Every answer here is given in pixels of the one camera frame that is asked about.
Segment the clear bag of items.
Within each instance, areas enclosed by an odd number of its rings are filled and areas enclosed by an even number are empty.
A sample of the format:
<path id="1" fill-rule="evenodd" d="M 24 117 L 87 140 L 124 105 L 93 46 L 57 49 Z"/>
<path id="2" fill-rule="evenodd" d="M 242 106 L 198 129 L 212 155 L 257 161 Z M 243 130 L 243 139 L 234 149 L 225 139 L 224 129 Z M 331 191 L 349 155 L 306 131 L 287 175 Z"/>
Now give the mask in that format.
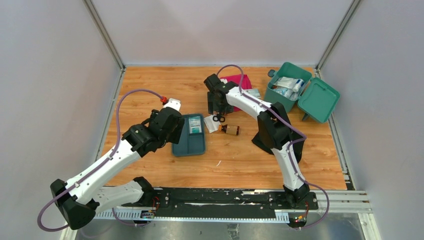
<path id="1" fill-rule="evenodd" d="M 296 101 L 299 97 L 299 93 L 294 92 L 292 89 L 286 89 L 283 91 L 282 96 L 289 99 L 290 101 Z"/>

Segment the brown orange-cap bottle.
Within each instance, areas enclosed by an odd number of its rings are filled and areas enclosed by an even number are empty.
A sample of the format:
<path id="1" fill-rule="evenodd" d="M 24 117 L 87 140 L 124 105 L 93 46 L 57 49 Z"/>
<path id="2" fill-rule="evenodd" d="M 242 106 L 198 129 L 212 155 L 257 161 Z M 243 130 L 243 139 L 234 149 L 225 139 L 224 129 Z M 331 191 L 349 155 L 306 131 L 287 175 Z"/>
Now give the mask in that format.
<path id="1" fill-rule="evenodd" d="M 238 125 L 219 125 L 218 130 L 222 133 L 232 136 L 238 136 L 240 134 L 240 127 Z"/>

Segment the small white blue tube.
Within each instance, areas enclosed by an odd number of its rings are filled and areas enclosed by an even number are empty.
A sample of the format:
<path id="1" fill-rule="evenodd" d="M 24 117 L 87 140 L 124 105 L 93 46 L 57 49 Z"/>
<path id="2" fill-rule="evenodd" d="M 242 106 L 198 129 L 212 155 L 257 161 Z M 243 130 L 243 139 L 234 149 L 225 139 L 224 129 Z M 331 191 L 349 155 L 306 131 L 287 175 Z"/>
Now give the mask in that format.
<path id="1" fill-rule="evenodd" d="M 300 78 L 297 79 L 296 82 L 295 82 L 295 84 L 294 84 L 294 86 L 293 86 L 293 88 L 292 88 L 292 91 L 294 93 L 298 93 L 299 90 L 303 87 L 304 84 L 305 84 L 305 81 L 304 80 L 302 80 Z"/>

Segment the white gauze pack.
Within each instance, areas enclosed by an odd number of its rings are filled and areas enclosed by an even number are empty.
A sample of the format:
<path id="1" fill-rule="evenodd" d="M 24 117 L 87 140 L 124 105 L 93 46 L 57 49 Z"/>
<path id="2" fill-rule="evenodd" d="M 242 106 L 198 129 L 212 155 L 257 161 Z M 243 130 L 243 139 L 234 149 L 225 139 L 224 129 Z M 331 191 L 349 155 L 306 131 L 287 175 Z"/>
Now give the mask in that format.
<path id="1" fill-rule="evenodd" d="M 298 79 L 290 77 L 280 77 L 272 86 L 273 89 L 286 88 L 293 89 Z"/>

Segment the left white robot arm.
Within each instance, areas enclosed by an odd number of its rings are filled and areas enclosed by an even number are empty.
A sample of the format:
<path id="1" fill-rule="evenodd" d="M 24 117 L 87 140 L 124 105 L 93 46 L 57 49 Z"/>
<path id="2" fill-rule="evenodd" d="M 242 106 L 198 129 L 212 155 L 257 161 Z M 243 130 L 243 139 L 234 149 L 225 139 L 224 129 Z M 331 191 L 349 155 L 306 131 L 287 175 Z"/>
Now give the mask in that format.
<path id="1" fill-rule="evenodd" d="M 106 187 L 105 184 L 129 164 L 155 152 L 166 143 L 179 142 L 185 119 L 179 106 L 166 104 L 152 110 L 150 118 L 132 125 L 118 143 L 89 168 L 73 178 L 55 180 L 50 189 L 57 197 L 55 205 L 72 230 L 86 226 L 95 215 L 105 210 L 138 203 L 149 206 L 154 197 L 152 185 L 142 176 L 130 182 Z"/>

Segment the teal divided tray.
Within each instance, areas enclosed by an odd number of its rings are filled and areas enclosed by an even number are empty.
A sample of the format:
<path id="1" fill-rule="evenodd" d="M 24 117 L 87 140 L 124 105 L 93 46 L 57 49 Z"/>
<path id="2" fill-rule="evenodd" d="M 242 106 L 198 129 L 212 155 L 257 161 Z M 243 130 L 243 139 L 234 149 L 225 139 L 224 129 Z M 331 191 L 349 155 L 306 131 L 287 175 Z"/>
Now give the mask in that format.
<path id="1" fill-rule="evenodd" d="M 189 117 L 201 117 L 202 133 L 189 134 Z M 203 155 L 206 151 L 204 117 L 200 113 L 183 115 L 185 124 L 179 144 L 172 144 L 171 152 L 175 157 Z"/>

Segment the black handled scissors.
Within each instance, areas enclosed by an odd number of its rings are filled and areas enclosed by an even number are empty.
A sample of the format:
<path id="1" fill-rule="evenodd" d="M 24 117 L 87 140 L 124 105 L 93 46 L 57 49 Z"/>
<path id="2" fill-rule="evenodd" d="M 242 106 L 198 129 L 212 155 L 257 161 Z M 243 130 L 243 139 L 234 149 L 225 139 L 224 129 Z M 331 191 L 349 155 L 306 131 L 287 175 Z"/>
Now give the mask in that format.
<path id="1" fill-rule="evenodd" d="M 216 112 L 213 114 L 212 120 L 214 122 L 224 123 L 226 121 L 226 117 L 224 114 Z"/>

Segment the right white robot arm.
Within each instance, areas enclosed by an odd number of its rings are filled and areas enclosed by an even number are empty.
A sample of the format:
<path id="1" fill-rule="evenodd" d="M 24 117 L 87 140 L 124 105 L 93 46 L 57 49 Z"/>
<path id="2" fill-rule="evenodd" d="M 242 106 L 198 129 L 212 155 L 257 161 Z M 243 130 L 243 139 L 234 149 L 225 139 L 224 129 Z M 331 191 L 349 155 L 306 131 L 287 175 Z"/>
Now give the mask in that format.
<path id="1" fill-rule="evenodd" d="M 257 121 L 259 143 L 270 149 L 282 172 L 286 204 L 292 209 L 301 207 L 310 192 L 297 161 L 303 140 L 291 126 L 284 106 L 258 99 L 235 82 L 223 82 L 216 74 L 203 83 L 208 89 L 208 111 L 213 121 L 223 123 L 229 107 L 236 107 Z"/>

